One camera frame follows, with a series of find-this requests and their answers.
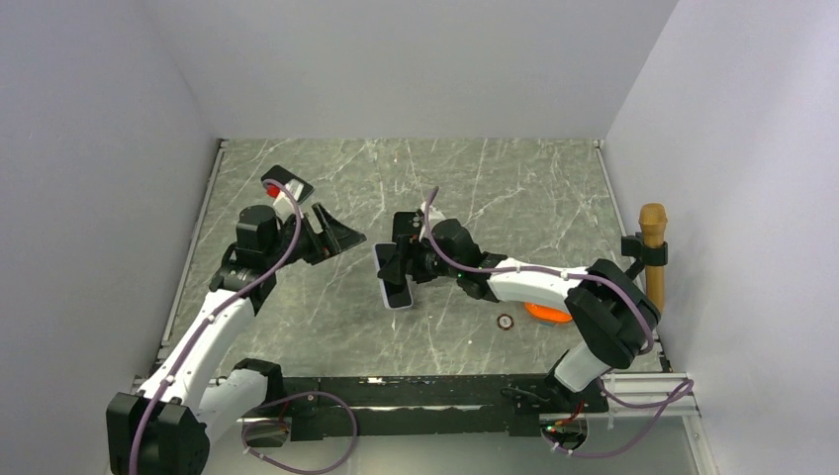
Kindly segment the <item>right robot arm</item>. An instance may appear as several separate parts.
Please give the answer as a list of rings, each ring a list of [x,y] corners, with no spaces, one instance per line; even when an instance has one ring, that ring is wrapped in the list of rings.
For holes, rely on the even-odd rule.
[[[569,315],[582,342],[546,376],[547,402],[558,411],[572,410],[591,383],[628,368],[654,347],[661,314],[634,283],[638,264],[627,270],[603,258],[583,267],[530,264],[483,250],[456,219],[429,227],[419,221],[397,225],[391,241],[374,244],[373,256],[391,309],[412,304],[413,284],[451,278],[475,300],[533,304]]]

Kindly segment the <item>black phone case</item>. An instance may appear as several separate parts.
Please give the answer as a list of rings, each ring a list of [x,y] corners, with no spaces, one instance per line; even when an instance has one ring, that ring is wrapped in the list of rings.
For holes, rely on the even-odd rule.
[[[422,230],[422,218],[417,211],[396,212],[392,222],[392,241],[400,238],[417,238]]]

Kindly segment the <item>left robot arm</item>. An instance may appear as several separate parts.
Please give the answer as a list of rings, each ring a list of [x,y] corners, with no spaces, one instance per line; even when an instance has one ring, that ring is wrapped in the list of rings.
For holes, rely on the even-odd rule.
[[[212,446],[242,416],[282,407],[286,391],[276,363],[247,358],[219,385],[211,378],[258,315],[280,268],[299,260],[315,265],[365,242],[321,204],[312,210],[318,231],[294,206],[283,216],[276,205],[239,213],[235,241],[188,331],[135,393],[119,393],[108,405],[112,473],[200,474]]]

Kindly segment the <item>black smartphone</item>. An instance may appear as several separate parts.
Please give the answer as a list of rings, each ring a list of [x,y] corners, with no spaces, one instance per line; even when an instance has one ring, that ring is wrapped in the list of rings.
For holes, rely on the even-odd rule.
[[[282,184],[290,191],[298,203],[305,202],[315,191],[314,186],[281,165],[273,165],[261,177],[260,181],[266,194],[277,198],[282,194],[276,183]]]

